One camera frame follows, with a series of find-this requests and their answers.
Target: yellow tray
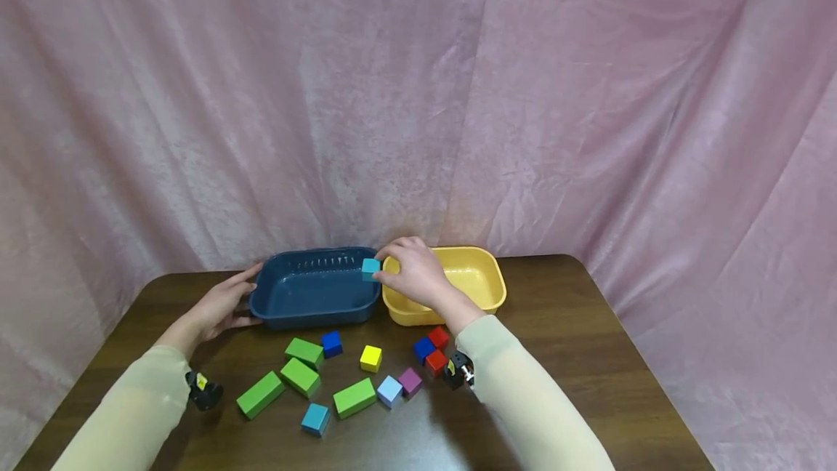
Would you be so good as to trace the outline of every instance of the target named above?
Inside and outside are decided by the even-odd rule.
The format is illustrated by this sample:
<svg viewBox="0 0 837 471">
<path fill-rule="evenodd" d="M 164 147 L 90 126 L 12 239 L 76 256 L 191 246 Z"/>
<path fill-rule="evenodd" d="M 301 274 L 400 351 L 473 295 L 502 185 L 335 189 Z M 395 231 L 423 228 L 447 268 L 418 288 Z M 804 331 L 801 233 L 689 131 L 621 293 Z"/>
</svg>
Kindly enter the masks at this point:
<svg viewBox="0 0 837 471">
<path fill-rule="evenodd" d="M 434 247 L 433 251 L 439 257 L 450 283 L 468 295 L 483 311 L 494 315 L 506 301 L 506 283 L 497 260 L 490 252 L 473 246 Z M 398 273 L 400 266 L 395 258 L 387 257 L 382 269 Z M 382 296 L 389 308 L 390 318 L 401 326 L 445 323 L 429 307 L 416 304 L 394 289 L 384 286 Z"/>
</svg>

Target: blue tray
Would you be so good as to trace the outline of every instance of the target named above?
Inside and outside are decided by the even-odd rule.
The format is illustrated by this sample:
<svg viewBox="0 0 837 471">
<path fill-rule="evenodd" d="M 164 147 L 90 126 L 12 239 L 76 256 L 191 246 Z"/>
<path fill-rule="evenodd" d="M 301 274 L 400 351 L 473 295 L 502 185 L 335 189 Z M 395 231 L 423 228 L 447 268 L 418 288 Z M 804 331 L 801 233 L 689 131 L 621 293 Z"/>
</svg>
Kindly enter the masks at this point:
<svg viewBox="0 0 837 471">
<path fill-rule="evenodd" d="M 280 253 L 264 263 L 250 312 L 271 329 L 368 321 L 381 284 L 364 282 L 361 264 L 374 256 L 369 247 Z"/>
</svg>

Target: green block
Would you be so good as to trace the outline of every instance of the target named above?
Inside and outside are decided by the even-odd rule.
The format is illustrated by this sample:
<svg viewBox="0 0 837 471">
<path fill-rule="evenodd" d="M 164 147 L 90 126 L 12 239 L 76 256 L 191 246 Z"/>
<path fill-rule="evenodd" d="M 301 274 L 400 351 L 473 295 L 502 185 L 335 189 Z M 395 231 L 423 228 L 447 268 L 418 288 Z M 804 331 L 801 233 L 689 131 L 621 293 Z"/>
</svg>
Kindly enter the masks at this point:
<svg viewBox="0 0 837 471">
<path fill-rule="evenodd" d="M 364 378 L 361 382 L 350 385 L 350 387 L 334 394 L 334 406 L 340 420 L 352 416 L 374 403 L 375 388 L 371 386 L 369 378 Z"/>
<path fill-rule="evenodd" d="M 325 357 L 323 353 L 323 346 L 312 344 L 308 340 L 293 339 L 291 344 L 288 344 L 288 349 L 285 350 L 285 356 L 288 359 L 298 358 L 305 362 L 305 365 L 317 370 L 320 364 L 323 364 Z"/>
<path fill-rule="evenodd" d="M 260 414 L 277 396 L 285 390 L 285 384 L 271 371 L 242 396 L 238 396 L 236 403 L 250 420 Z"/>
<path fill-rule="evenodd" d="M 318 373 L 296 358 L 289 360 L 285 367 L 279 371 L 279 374 L 291 384 L 292 388 L 302 393 L 305 398 L 311 398 L 316 390 L 320 389 Z"/>
</svg>

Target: cream sleeve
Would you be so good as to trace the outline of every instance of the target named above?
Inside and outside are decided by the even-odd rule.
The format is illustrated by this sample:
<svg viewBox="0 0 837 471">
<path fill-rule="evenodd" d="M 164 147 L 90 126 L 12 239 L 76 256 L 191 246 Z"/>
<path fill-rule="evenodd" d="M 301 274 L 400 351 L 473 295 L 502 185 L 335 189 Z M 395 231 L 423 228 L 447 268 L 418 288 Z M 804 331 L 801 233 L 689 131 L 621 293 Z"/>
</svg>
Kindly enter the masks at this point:
<svg viewBox="0 0 837 471">
<path fill-rule="evenodd" d="M 53 470 L 148 470 L 186 410 L 188 371 L 173 347 L 149 349 L 117 379 Z"/>
<path fill-rule="evenodd" d="M 495 316 L 470 323 L 456 346 L 474 362 L 474 394 L 500 419 L 528 470 L 613 469 L 567 395 Z"/>
</svg>

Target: pink fabric backdrop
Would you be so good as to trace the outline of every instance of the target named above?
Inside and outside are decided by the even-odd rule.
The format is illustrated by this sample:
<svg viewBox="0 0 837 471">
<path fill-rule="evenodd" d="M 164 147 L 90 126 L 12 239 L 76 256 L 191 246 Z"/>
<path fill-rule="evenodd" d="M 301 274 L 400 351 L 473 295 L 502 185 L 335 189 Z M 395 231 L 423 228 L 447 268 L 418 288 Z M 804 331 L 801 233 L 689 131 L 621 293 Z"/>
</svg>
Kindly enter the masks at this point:
<svg viewBox="0 0 837 471">
<path fill-rule="evenodd" d="M 0 13 L 2 469 L 150 279 L 401 233 L 572 253 L 718 469 L 837 466 L 833 0 Z"/>
</svg>

